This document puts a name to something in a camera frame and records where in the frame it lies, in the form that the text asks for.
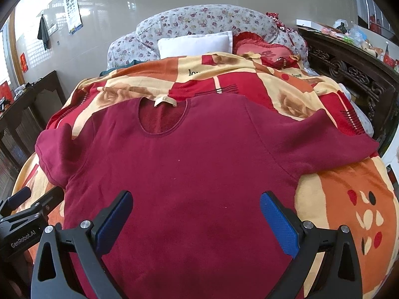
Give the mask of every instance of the bed sheet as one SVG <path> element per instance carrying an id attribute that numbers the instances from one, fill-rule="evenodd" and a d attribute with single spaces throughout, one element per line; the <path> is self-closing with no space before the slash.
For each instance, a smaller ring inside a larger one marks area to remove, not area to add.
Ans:
<path id="1" fill-rule="evenodd" d="M 364 133 L 353 107 L 332 79 L 309 76 L 301 69 L 300 61 L 281 70 L 262 63 L 258 54 L 213 53 L 118 69 L 104 77 L 81 81 L 47 128 L 68 123 L 73 136 L 78 136 L 93 112 L 135 97 L 155 100 L 169 96 L 180 101 L 203 93 L 235 92 L 295 120 L 325 109 L 342 133 Z M 31 188 L 32 197 L 18 210 L 29 207 L 53 187 L 36 154 L 23 166 L 14 192 L 25 185 Z M 63 207 L 61 203 L 50 214 L 49 224 L 63 223 Z M 318 227 L 337 229 L 345 224 L 351 228 L 362 271 L 364 299 L 372 298 L 389 274 L 399 245 L 398 201 L 378 154 L 334 170 L 302 176 L 295 209 L 301 220 L 313 221 Z M 318 254 L 304 284 L 305 296 L 321 260 L 322 254 Z"/>

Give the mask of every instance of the headboard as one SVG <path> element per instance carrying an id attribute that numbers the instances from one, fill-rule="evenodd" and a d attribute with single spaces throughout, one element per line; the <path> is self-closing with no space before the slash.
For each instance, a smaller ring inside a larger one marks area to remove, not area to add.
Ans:
<path id="1" fill-rule="evenodd" d="M 298 28 L 308 45 L 312 69 L 344 84 L 374 128 L 384 151 L 399 121 L 399 73 L 365 51 L 333 37 Z"/>

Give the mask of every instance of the teal fabric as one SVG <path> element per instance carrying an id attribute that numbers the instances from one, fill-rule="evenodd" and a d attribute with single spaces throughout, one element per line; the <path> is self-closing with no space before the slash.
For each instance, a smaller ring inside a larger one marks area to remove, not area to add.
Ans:
<path id="1" fill-rule="evenodd" d="M 134 60 L 131 61 L 129 64 L 126 64 L 126 65 L 123 65 L 123 66 L 119 66 L 119 67 L 114 67 L 113 69 L 110 69 L 110 70 L 107 70 L 107 71 L 102 71 L 102 72 L 100 73 L 100 76 L 107 75 L 108 73 L 111 73 L 111 72 L 114 71 L 114 70 L 126 69 L 127 67 L 131 67 L 131 66 L 133 66 L 133 65 L 137 65 L 137 64 L 140 64 L 140 63 L 145 63 L 145 62 L 138 61 L 138 60 L 135 60 L 135 59 L 134 59 Z"/>

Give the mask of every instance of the dark towel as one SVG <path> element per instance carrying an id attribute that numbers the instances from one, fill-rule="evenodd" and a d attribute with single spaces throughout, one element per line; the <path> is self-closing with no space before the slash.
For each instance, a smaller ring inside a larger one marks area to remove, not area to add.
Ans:
<path id="1" fill-rule="evenodd" d="M 39 25 L 39 33 L 37 34 L 37 39 L 43 41 L 44 50 L 47 50 L 47 43 L 49 41 L 49 32 L 47 31 L 46 21 L 41 15 L 40 25 Z"/>

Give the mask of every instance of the tiled wall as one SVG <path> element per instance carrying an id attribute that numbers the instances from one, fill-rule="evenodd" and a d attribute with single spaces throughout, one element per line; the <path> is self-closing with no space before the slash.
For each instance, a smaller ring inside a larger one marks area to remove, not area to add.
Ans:
<path id="1" fill-rule="evenodd" d="M 287 25 L 295 19 L 309 19 L 332 25 L 338 18 L 357 22 L 356 0 L 78 0 L 83 28 L 68 35 L 62 0 L 42 0 L 47 25 L 57 23 L 58 31 L 50 37 L 51 49 L 44 51 L 37 39 L 37 17 L 27 19 L 16 14 L 18 53 L 25 52 L 29 70 L 26 81 L 36 81 L 57 70 L 66 95 L 79 81 L 96 77 L 106 69 L 108 46 L 118 37 L 132 32 L 140 21 L 171 8 L 209 3 L 235 4 L 260 12 L 278 12 Z M 24 4 L 33 3 L 25 0 Z"/>

